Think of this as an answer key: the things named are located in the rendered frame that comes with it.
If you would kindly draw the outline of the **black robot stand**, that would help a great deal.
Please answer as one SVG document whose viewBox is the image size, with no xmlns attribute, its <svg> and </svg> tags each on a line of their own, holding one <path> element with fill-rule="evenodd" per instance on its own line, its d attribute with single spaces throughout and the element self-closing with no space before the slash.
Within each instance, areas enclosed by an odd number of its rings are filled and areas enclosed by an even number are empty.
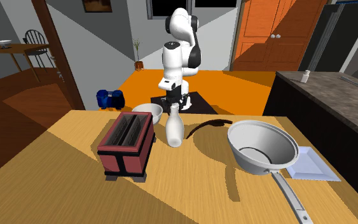
<svg viewBox="0 0 358 224">
<path fill-rule="evenodd" d="M 191 106 L 189 109 L 181 110 L 180 113 L 210 115 L 217 114 L 213 107 L 209 105 L 208 102 L 198 92 L 190 92 L 189 98 L 191 101 Z"/>
</svg>

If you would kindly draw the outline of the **white bowl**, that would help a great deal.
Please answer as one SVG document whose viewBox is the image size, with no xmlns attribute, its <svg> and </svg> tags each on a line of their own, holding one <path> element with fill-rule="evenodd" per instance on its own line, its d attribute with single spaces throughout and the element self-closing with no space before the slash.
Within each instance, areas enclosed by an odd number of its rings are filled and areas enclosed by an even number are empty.
<svg viewBox="0 0 358 224">
<path fill-rule="evenodd" d="M 163 108 L 155 103 L 145 103 L 136 106 L 133 112 L 150 112 L 153 116 L 153 124 L 156 125 L 162 116 Z"/>
</svg>

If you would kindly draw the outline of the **white bottle vase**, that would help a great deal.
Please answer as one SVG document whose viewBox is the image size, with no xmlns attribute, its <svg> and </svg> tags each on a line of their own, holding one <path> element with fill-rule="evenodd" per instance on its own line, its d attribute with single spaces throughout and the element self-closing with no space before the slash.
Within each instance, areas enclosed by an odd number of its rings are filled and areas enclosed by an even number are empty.
<svg viewBox="0 0 358 224">
<path fill-rule="evenodd" d="M 176 148 L 182 144 L 184 138 L 184 124 L 179 116 L 179 104 L 173 103 L 167 119 L 165 132 L 169 146 Z"/>
</svg>

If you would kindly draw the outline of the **potted plant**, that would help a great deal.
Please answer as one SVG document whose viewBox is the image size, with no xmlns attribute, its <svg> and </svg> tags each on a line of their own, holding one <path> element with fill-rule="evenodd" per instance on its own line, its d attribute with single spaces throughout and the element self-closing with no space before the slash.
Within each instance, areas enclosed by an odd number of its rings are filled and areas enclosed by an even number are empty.
<svg viewBox="0 0 358 224">
<path fill-rule="evenodd" d="M 137 60 L 135 61 L 135 70 L 136 71 L 141 71 L 144 69 L 144 64 L 142 61 L 140 61 L 140 58 L 139 58 L 139 45 L 140 45 L 140 41 L 139 39 L 133 39 L 133 45 L 134 45 L 134 48 L 136 49 L 136 56 L 137 56 Z"/>
</svg>

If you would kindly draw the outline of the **blue bag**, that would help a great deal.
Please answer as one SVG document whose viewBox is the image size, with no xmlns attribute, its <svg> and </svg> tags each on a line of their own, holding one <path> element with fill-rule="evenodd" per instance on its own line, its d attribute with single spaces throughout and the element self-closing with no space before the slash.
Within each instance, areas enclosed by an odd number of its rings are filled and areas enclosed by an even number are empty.
<svg viewBox="0 0 358 224">
<path fill-rule="evenodd" d="M 122 109 L 125 107 L 125 98 L 121 90 L 114 90 L 112 92 L 99 90 L 96 94 L 96 98 L 98 106 L 102 109 Z"/>
</svg>

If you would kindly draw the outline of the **red toaster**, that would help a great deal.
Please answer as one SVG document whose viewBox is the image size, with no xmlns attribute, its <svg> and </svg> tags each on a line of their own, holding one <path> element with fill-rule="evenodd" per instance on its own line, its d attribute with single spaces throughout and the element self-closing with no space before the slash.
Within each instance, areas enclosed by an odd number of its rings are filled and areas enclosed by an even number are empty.
<svg viewBox="0 0 358 224">
<path fill-rule="evenodd" d="M 131 177 L 145 182 L 156 134 L 150 112 L 122 112 L 97 147 L 107 180 Z"/>
</svg>

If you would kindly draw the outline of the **dark window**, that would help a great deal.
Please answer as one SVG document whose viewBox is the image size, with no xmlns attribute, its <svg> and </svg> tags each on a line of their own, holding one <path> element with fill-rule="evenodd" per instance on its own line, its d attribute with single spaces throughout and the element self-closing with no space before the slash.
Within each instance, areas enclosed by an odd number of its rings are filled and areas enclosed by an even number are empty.
<svg viewBox="0 0 358 224">
<path fill-rule="evenodd" d="M 237 0 L 146 0 L 148 18 L 167 17 L 177 8 L 184 8 L 188 13 L 196 8 L 234 8 Z"/>
</svg>

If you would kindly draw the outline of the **grey frying pan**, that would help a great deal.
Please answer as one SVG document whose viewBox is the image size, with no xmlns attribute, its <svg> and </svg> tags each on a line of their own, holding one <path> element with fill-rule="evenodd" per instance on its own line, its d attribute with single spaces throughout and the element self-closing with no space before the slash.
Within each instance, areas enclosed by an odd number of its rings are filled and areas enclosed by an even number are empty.
<svg viewBox="0 0 358 224">
<path fill-rule="evenodd" d="M 313 224 L 303 204 L 280 173 L 299 159 L 299 146 L 294 138 L 272 124 L 257 120 L 233 123 L 227 138 L 237 164 L 253 175 L 271 174 L 299 224 Z"/>
</svg>

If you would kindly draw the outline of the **orange double door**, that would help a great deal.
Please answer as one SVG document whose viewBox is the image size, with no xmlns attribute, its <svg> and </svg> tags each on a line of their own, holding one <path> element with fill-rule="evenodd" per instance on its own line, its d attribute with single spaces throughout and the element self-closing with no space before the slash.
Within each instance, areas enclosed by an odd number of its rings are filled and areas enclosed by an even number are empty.
<svg viewBox="0 0 358 224">
<path fill-rule="evenodd" d="M 327 0 L 242 0 L 231 71 L 296 71 Z"/>
</svg>

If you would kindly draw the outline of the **dark kitchen counter cabinet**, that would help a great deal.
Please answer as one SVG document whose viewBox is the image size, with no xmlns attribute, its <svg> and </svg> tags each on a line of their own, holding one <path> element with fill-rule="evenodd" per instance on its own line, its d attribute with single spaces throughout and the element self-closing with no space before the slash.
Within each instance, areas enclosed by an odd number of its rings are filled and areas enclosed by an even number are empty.
<svg viewBox="0 0 358 224">
<path fill-rule="evenodd" d="M 358 193 L 358 87 L 339 72 L 278 71 L 263 114 L 285 116 Z"/>
</svg>

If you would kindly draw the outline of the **brown open door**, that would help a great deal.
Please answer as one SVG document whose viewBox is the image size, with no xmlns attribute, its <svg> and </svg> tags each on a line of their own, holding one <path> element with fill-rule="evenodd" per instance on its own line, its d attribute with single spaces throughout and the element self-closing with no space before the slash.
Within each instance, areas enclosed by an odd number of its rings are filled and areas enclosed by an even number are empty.
<svg viewBox="0 0 358 224">
<path fill-rule="evenodd" d="M 72 109 L 85 110 L 82 98 L 74 80 L 74 76 L 55 28 L 55 24 L 53 23 L 52 16 L 50 15 L 48 5 L 45 0 L 31 0 L 31 2 L 48 40 L 51 55 L 55 57 L 57 68 L 59 69 L 64 80 L 68 91 L 67 100 L 69 101 Z"/>
</svg>

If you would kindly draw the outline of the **black spindle chair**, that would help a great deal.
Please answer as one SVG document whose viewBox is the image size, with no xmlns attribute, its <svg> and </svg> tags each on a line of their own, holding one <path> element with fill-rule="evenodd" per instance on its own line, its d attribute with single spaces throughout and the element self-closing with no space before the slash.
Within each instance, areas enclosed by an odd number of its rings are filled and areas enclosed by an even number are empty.
<svg viewBox="0 0 358 224">
<path fill-rule="evenodd" d="M 28 31 L 25 32 L 25 36 L 22 38 L 25 44 L 37 44 L 37 45 L 45 45 L 46 44 L 46 40 L 45 37 L 37 30 L 34 29 L 29 29 Z M 32 55 L 36 58 L 36 61 L 38 63 L 38 66 L 43 66 L 44 69 L 46 69 L 41 55 L 46 54 L 48 60 L 50 61 L 50 64 L 52 65 L 52 67 L 54 67 L 53 62 L 51 61 L 51 58 L 48 54 L 48 49 L 47 48 L 42 48 L 40 50 L 36 50 L 33 52 L 30 52 L 29 55 Z"/>
</svg>

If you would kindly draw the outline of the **white square plate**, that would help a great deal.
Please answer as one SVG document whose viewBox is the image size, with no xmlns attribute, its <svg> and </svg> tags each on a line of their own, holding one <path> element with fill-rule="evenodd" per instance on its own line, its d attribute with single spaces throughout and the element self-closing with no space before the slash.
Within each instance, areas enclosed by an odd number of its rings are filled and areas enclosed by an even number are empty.
<svg viewBox="0 0 358 224">
<path fill-rule="evenodd" d="M 299 147 L 298 160 L 287 168 L 292 179 L 341 181 L 329 166 L 309 146 Z"/>
</svg>

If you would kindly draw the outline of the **black refrigerator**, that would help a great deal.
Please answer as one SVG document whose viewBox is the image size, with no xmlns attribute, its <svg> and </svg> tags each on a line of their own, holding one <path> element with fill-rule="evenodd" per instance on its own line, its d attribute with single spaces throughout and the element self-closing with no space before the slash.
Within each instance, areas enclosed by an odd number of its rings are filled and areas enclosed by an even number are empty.
<svg viewBox="0 0 358 224">
<path fill-rule="evenodd" d="M 343 72 L 358 47 L 358 0 L 323 7 L 299 71 Z"/>
</svg>

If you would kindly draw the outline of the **brown wooden table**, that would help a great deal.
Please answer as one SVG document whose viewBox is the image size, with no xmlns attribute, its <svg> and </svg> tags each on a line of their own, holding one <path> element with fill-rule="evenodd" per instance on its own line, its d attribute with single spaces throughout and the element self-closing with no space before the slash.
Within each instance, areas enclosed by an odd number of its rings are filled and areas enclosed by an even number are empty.
<svg viewBox="0 0 358 224">
<path fill-rule="evenodd" d="M 30 69 L 31 69 L 35 79 L 40 83 L 41 81 L 40 81 L 36 71 L 34 70 L 32 62 L 29 58 L 29 53 L 35 52 L 35 51 L 38 51 L 41 49 L 47 49 L 47 48 L 50 48 L 49 44 L 12 44 L 12 43 L 9 43 L 9 45 L 5 45 L 3 43 L 3 45 L 0 45 L 0 53 L 10 54 L 11 58 L 13 59 L 15 65 L 17 66 L 17 68 L 20 72 L 22 70 L 21 70 L 20 66 L 18 65 L 18 62 L 13 54 L 14 53 L 23 54 L 30 66 Z"/>
</svg>

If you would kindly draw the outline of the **grey flat bar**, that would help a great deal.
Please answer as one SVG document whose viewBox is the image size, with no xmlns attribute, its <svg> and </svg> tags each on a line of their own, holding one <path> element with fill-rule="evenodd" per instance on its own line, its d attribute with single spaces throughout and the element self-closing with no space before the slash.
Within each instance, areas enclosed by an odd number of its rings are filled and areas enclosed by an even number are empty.
<svg viewBox="0 0 358 224">
<path fill-rule="evenodd" d="M 353 81 L 345 76 L 341 76 L 340 79 L 358 87 L 358 82 Z"/>
</svg>

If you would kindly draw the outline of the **dark wall picture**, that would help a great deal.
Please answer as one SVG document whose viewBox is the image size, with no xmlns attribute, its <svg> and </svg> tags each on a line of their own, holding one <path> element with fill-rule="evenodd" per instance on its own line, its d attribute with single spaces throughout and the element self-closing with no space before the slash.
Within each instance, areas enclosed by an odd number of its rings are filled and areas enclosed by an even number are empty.
<svg viewBox="0 0 358 224">
<path fill-rule="evenodd" d="M 83 6 L 87 13 L 111 13 L 110 0 L 83 0 Z"/>
</svg>

